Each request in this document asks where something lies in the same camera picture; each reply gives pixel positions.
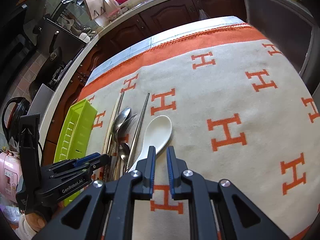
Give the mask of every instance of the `dish rack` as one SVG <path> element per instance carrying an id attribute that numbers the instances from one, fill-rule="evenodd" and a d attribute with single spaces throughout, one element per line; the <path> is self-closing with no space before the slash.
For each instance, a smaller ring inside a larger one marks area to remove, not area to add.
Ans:
<path id="1" fill-rule="evenodd" d="M 85 156 L 96 115 L 97 110 L 87 99 L 69 108 L 59 136 L 54 163 Z M 64 205 L 67 206 L 79 194 L 80 191 L 66 198 Z"/>

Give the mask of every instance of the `rice cooker label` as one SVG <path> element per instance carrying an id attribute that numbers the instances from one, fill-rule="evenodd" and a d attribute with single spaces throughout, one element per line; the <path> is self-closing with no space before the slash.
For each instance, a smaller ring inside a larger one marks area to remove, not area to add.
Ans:
<path id="1" fill-rule="evenodd" d="M 13 172 L 4 169 L 4 188 L 5 192 L 9 195 L 12 195 L 11 184 L 13 183 Z"/>

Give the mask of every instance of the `metal screw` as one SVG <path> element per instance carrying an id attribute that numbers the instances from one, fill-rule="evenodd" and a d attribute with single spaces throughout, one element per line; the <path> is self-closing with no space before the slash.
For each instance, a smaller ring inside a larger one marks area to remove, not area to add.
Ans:
<path id="1" fill-rule="evenodd" d="M 223 187 L 229 187 L 231 185 L 231 182 L 227 179 L 223 179 L 220 181 L 221 186 Z"/>
<path id="2" fill-rule="evenodd" d="M 103 186 L 103 182 L 101 180 L 95 180 L 93 182 L 93 186 L 94 187 L 102 187 Z"/>
<path id="3" fill-rule="evenodd" d="M 183 171 L 183 175 L 186 176 L 186 177 L 190 177 L 193 175 L 193 171 L 191 170 L 185 170 Z"/>
<path id="4" fill-rule="evenodd" d="M 134 171 L 131 171 L 130 174 L 131 174 L 131 176 L 133 176 L 135 178 L 135 177 L 139 177 L 141 172 L 137 171 L 137 170 L 134 170 Z"/>

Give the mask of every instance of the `white sleeve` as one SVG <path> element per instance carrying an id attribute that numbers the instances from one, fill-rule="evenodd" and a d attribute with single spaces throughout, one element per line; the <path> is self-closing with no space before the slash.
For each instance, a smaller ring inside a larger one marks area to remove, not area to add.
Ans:
<path id="1" fill-rule="evenodd" d="M 21 240 L 31 240 L 37 233 L 29 226 L 25 215 L 20 216 L 19 227 L 15 230 L 15 232 Z"/>

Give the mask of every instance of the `black kettle handle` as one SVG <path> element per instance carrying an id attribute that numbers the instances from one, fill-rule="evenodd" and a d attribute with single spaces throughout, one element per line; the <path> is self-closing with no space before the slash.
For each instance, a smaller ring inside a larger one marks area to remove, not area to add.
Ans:
<path id="1" fill-rule="evenodd" d="M 54 44 L 57 40 L 58 34 L 59 34 L 59 31 L 56 31 L 53 35 L 53 38 L 52 38 L 52 41 L 51 41 L 50 47 L 49 47 L 49 53 L 52 53 L 54 51 Z"/>
<path id="2" fill-rule="evenodd" d="M 20 103 L 22 100 L 24 99 L 24 97 L 16 97 L 16 98 L 11 98 L 7 104 L 5 105 L 4 107 L 4 110 L 2 112 L 2 119 L 1 119 L 1 124 L 2 124 L 2 129 L 3 129 L 3 133 L 4 133 L 4 136 L 7 140 L 7 142 L 9 143 L 9 140 L 10 138 L 9 137 L 9 132 L 8 132 L 8 128 L 5 126 L 5 123 L 4 123 L 4 115 L 5 115 L 5 112 L 7 111 L 7 108 L 8 106 L 11 104 L 11 103 Z"/>

